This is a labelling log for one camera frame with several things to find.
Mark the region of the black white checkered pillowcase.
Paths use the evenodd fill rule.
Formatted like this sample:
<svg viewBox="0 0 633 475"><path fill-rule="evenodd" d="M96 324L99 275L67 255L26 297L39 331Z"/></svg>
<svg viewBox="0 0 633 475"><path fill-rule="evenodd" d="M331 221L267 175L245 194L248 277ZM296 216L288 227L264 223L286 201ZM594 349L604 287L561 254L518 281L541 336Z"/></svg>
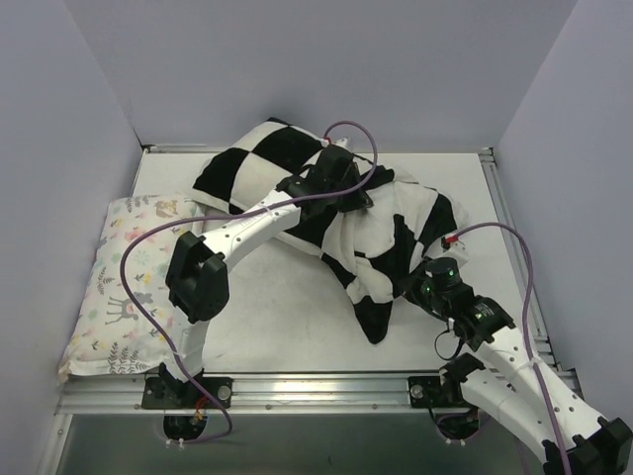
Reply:
<svg viewBox="0 0 633 475"><path fill-rule="evenodd" d="M449 195L383 165L359 176L361 189L333 197L334 186L307 179L326 148L318 136L270 118L215 155L192 195L232 215L261 203L275 188L301 198L300 222L279 239L332 270L362 332L377 344L409 276L425 257L440 253L442 238L463 228L468 214Z"/></svg>

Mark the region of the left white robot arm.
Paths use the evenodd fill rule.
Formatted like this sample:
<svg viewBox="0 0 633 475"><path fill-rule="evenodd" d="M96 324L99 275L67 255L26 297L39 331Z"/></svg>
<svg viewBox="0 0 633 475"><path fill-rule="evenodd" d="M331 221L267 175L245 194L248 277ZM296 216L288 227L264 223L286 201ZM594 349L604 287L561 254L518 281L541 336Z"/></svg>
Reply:
<svg viewBox="0 0 633 475"><path fill-rule="evenodd" d="M361 190L354 154L330 144L316 163L281 180L258 204L215 229L196 236L190 232L175 245L166 275L169 301L187 318L173 328L175 349L166 363L170 377L164 394L178 407L194 404L203 371L202 352L209 320L229 299L228 274L267 240L327 212L367 208L371 200Z"/></svg>

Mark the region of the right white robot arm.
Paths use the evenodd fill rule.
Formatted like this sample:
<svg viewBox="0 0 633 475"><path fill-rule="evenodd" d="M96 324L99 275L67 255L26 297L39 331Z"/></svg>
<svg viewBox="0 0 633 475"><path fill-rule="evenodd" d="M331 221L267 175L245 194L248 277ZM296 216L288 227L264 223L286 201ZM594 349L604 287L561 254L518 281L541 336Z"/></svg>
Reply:
<svg viewBox="0 0 633 475"><path fill-rule="evenodd" d="M527 345L512 316L478 295L452 257L425 258L405 296L444 322L467 348L440 369L438 391L490 415L520 440L547 474L622 474L632 430L579 397Z"/></svg>

